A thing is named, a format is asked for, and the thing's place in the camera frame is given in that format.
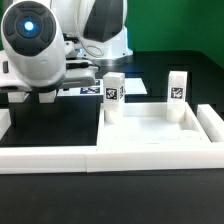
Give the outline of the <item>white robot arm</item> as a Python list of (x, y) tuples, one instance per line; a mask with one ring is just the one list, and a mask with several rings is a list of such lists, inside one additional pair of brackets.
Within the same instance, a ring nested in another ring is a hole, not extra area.
[(132, 55), (127, 0), (2, 0), (0, 92), (95, 84), (101, 64)]

